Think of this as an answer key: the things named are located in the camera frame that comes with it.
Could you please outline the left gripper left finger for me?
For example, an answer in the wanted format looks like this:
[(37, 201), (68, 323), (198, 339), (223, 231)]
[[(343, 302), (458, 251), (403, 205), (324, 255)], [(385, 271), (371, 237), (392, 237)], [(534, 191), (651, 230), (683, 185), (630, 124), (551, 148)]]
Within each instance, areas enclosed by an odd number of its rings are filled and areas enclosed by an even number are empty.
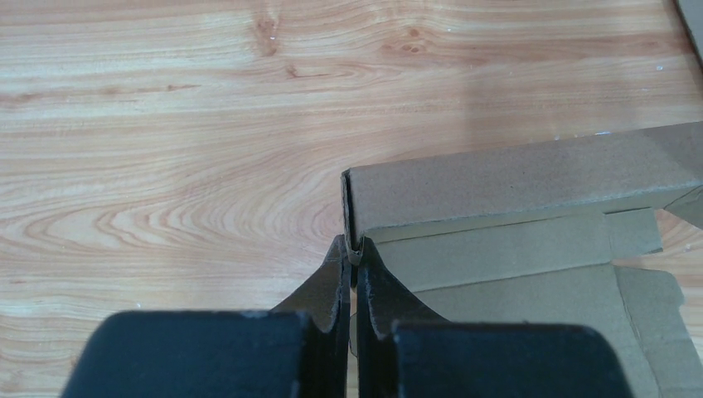
[(350, 270), (344, 237), (269, 310), (125, 311), (93, 332), (65, 397), (343, 397)]

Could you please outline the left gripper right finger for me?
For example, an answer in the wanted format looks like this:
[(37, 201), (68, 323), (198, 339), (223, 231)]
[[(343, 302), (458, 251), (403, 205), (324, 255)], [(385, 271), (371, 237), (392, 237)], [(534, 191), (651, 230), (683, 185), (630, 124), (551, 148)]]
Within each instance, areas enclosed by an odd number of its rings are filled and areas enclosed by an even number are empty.
[(573, 324), (456, 323), (411, 293), (371, 239), (356, 267), (362, 397), (629, 397), (614, 350)]

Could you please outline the small brown cardboard box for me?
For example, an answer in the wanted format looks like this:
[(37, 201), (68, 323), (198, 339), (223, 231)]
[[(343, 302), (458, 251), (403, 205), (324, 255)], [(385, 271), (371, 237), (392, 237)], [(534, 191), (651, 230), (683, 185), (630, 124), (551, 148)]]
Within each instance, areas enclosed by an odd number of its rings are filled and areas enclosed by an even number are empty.
[(701, 123), (353, 167), (342, 191), (353, 261), (377, 249), (445, 318), (583, 324), (635, 396), (701, 396), (676, 279), (621, 265), (662, 250), (658, 210), (701, 226)]

